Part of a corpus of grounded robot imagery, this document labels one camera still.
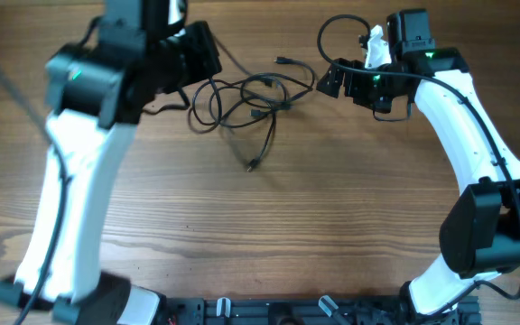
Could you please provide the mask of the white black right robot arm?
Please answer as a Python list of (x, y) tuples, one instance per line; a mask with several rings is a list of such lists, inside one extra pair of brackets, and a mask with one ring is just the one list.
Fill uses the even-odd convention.
[[(439, 256), (404, 285), (402, 298), (408, 322), (447, 320), (474, 290), (520, 272), (520, 161), (481, 105), (460, 51), (437, 47), (425, 10), (389, 15), (359, 44), (363, 60), (330, 59), (317, 89), (351, 98), (382, 122), (393, 101), (406, 98), (438, 136), (460, 195), (441, 225)], [(520, 299), (520, 281), (511, 299)]]

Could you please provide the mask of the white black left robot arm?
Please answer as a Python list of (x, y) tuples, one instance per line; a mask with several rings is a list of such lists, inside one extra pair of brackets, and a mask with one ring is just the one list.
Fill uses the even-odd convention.
[(101, 234), (118, 168), (144, 107), (221, 70), (209, 26), (184, 1), (109, 1), (47, 62), (50, 148), (27, 252), (0, 280), (0, 303), (69, 324), (166, 324), (166, 297), (104, 272)]

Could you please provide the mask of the black USB cable white plug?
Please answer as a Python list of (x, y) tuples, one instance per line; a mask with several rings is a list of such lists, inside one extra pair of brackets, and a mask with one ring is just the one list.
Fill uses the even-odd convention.
[[(316, 86), (317, 74), (307, 63), (286, 57), (277, 57), (277, 65), (299, 67), (309, 73), (309, 81), (304, 82), (277, 72), (246, 72), (244, 79), (228, 82), (211, 78), (199, 86), (193, 94), (188, 108), (188, 126), (196, 134), (207, 134), (219, 127), (238, 129), (254, 125), (265, 118), (275, 125), (276, 114), (287, 111), (294, 104), (311, 93)], [(209, 121), (197, 112), (197, 102), (201, 93), (211, 91), (206, 102)], [(250, 107), (252, 120), (241, 124), (229, 122), (229, 118), (243, 105)]]

